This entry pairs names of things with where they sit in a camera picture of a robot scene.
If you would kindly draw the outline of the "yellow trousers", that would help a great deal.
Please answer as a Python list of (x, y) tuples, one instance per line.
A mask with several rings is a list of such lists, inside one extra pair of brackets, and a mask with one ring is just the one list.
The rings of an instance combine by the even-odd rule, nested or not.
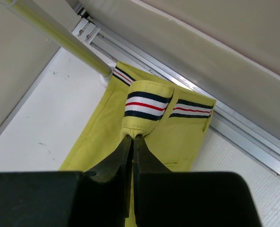
[(87, 171), (110, 155), (124, 136), (142, 135), (173, 172), (191, 169), (216, 101), (125, 62), (117, 62), (96, 109), (61, 170)]

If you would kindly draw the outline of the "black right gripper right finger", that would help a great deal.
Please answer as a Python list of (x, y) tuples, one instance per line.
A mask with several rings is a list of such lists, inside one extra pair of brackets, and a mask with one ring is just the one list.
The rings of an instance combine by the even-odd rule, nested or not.
[(149, 150), (143, 135), (134, 139), (133, 194), (135, 216), (141, 216), (149, 201), (156, 206), (170, 194), (165, 176), (172, 172)]

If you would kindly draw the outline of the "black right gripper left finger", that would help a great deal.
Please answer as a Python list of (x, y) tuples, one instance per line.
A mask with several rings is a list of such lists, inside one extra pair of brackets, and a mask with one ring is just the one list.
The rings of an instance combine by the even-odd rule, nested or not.
[(132, 173), (132, 138), (125, 136), (105, 159), (86, 171), (98, 204), (105, 203), (129, 217)]

